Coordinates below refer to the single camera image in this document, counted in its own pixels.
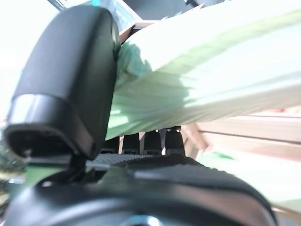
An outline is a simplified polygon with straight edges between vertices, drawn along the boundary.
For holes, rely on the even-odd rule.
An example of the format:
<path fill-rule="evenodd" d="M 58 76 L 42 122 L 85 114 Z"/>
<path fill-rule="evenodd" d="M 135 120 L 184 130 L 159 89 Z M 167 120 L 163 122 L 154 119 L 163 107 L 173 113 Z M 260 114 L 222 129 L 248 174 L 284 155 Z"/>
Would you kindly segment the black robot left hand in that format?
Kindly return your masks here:
<path fill-rule="evenodd" d="M 175 154 L 107 154 L 103 148 L 114 92 L 118 27 L 94 6 L 60 12 L 22 70 L 4 130 L 17 156 L 70 155 L 68 167 L 21 192 L 6 226 L 276 226 L 269 202 L 253 187 L 210 169 L 170 138 Z"/>

